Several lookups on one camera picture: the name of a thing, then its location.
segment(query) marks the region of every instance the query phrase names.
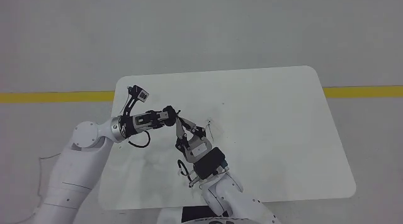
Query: white table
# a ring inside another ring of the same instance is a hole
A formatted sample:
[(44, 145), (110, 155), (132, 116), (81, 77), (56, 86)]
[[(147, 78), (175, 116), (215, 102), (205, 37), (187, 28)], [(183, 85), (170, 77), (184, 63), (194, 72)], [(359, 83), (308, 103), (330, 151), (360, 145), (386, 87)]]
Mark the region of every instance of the white table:
[[(261, 201), (347, 198), (356, 185), (316, 71), (281, 67), (129, 76), (116, 85), (112, 116), (127, 86), (150, 93), (132, 114), (172, 105), (206, 126), (245, 192)], [(150, 132), (151, 144), (115, 144), (101, 178), (99, 203), (124, 210), (203, 205), (197, 186), (178, 175), (174, 127)], [(146, 135), (132, 139), (145, 143)]]

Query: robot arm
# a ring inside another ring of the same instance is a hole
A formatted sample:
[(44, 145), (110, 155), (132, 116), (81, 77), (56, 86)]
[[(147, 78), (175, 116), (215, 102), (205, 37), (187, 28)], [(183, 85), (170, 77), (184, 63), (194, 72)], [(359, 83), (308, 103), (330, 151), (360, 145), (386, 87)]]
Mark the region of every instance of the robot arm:
[[(193, 134), (189, 141), (183, 126)], [(280, 223), (260, 200), (243, 193), (241, 182), (229, 172), (225, 155), (219, 148), (212, 148), (204, 128), (178, 116), (176, 134), (176, 148), (183, 153), (186, 161), (193, 164), (196, 174), (195, 179), (190, 179), (189, 187), (201, 182), (202, 196), (217, 216), (227, 212), (232, 218), (246, 218), (261, 224)]]
[[(122, 116), (110, 118), (102, 125), (86, 121), (76, 126), (52, 170), (47, 195), (35, 215), (34, 224), (73, 223), (82, 202), (101, 177), (114, 143), (175, 124), (175, 147), (193, 164), (196, 177), (192, 180), (189, 173), (182, 174), (188, 176), (189, 187), (201, 182), (202, 195), (217, 216), (227, 212), (230, 217), (262, 224), (280, 223), (258, 199), (242, 193), (242, 184), (229, 173), (225, 155), (219, 148), (212, 147), (204, 128), (180, 118), (171, 106), (130, 116), (134, 104), (145, 102), (149, 94), (138, 86), (128, 87), (128, 92), (131, 98)], [(190, 140), (183, 127), (193, 134)]]
[(46, 198), (35, 215), (34, 224), (71, 224), (79, 207), (95, 187), (112, 145), (132, 135), (173, 125), (173, 108), (148, 111), (130, 116), (136, 101), (144, 102), (148, 93), (138, 86), (130, 87), (132, 96), (122, 116), (110, 118), (102, 125), (86, 121), (76, 126), (69, 143), (63, 148), (50, 175)]

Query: white wire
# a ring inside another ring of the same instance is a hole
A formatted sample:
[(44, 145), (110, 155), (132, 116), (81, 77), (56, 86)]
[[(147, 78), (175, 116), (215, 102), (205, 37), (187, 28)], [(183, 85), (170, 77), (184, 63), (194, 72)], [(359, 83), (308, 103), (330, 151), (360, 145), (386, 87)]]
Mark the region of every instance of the white wire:
[(24, 220), (20, 220), (20, 221), (17, 221), (17, 222), (1, 222), (1, 224), (20, 224), (20, 223), (24, 223), (24, 222), (26, 222), (28, 220), (31, 220), (31, 218), (35, 216), (36, 209), (40, 207), (40, 205), (42, 204), (42, 201), (43, 201), (43, 196), (40, 193), (40, 187), (42, 185), (42, 160), (51, 159), (52, 157), (56, 157), (58, 155), (60, 155), (60, 154), (55, 154), (55, 155), (52, 155), (50, 157), (39, 157), (38, 158), (38, 162), (39, 162), (39, 182), (38, 182), (38, 188), (37, 188), (37, 196), (39, 197), (39, 202), (37, 204), (37, 207), (33, 211), (33, 213), (30, 216), (28, 216), (27, 218), (25, 218)]

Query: yellow floor line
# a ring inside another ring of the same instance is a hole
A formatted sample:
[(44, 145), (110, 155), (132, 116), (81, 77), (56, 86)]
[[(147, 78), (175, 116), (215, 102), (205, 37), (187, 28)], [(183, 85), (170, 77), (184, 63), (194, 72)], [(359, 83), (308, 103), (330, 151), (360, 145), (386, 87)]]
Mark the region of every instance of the yellow floor line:
[[(324, 87), (326, 98), (403, 98), (403, 86)], [(112, 102), (114, 91), (0, 93), (0, 103)]]

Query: floor marking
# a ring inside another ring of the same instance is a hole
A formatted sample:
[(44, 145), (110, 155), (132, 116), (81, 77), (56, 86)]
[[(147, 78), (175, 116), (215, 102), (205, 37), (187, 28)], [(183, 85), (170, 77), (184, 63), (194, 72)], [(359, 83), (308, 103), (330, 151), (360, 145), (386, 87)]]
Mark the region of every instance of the floor marking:
[[(403, 98), (403, 86), (324, 87), (326, 98)], [(114, 91), (0, 93), (0, 103), (113, 102)]]

